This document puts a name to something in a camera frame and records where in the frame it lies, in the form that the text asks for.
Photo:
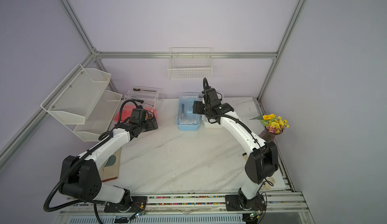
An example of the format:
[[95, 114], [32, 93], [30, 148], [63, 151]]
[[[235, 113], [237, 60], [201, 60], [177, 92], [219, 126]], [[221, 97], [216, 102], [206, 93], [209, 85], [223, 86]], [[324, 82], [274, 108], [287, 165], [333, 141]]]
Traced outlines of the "white clear toolbox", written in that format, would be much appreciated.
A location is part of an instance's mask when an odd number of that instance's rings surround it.
[[205, 128], [214, 128], [214, 129], [222, 129], [223, 126], [218, 124], [216, 120], [211, 119], [210, 121], [205, 115], [202, 115], [202, 121], [204, 123]]

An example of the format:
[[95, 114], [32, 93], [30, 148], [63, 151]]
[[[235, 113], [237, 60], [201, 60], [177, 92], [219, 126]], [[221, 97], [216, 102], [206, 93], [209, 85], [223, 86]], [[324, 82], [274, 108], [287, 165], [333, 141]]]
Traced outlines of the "pink toolbox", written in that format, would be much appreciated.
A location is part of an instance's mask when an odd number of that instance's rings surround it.
[[[155, 90], [158, 91], [156, 93], [153, 92], [135, 92], [133, 88], [145, 89], [145, 90]], [[142, 106], [145, 110], [152, 112], [156, 118], [158, 117], [158, 110], [162, 106], [164, 101], [164, 95], [161, 93], [161, 89], [159, 88], [151, 88], [145, 86], [137, 86], [134, 85], [130, 88], [130, 90], [124, 95], [123, 99], [120, 101], [118, 105], [118, 110], [116, 115], [113, 118], [113, 123], [117, 123], [119, 119], [119, 110], [122, 103], [125, 100], [133, 100], [136, 102], [138, 106]]]

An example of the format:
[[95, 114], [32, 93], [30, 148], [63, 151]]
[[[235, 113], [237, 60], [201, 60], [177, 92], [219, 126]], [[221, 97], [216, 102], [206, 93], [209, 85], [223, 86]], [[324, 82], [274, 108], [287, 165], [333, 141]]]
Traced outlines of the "blue toolbox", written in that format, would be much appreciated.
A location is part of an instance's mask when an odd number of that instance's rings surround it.
[[198, 93], [181, 93], [179, 95], [176, 125], [180, 131], [198, 131], [200, 115], [193, 113], [195, 101], [199, 101]]

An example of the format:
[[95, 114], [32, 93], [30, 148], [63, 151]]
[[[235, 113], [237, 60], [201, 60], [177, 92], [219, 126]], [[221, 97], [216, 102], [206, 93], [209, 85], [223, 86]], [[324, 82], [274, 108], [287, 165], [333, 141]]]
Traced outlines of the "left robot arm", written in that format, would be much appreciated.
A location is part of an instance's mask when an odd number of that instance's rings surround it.
[[99, 173], [103, 164], [122, 146], [141, 133], [158, 129], [155, 114], [138, 104], [134, 104], [131, 115], [123, 119], [127, 103], [134, 101], [122, 103], [117, 124], [102, 133], [95, 146], [80, 155], [70, 155], [64, 159], [60, 179], [43, 204], [45, 212], [54, 212], [81, 202], [93, 205], [105, 203], [119, 212], [128, 211], [134, 205], [130, 190], [104, 184]]

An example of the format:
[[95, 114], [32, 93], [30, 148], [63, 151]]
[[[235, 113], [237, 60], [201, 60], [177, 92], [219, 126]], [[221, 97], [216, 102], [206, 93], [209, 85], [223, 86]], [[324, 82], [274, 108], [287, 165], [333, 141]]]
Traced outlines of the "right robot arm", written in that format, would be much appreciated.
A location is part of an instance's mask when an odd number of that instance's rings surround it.
[[265, 208], [265, 198], [260, 194], [260, 189], [268, 184], [274, 186], [269, 178], [278, 171], [278, 148], [274, 142], [266, 142], [255, 134], [238, 117], [234, 108], [228, 103], [222, 103], [218, 92], [209, 86], [208, 80], [203, 79], [203, 100], [195, 101], [193, 113], [204, 115], [210, 124], [218, 124], [228, 130], [240, 143], [248, 156], [244, 167], [247, 180], [239, 189], [236, 204], [232, 204], [232, 197], [227, 196], [228, 207], [238, 210], [251, 210], [260, 204]]

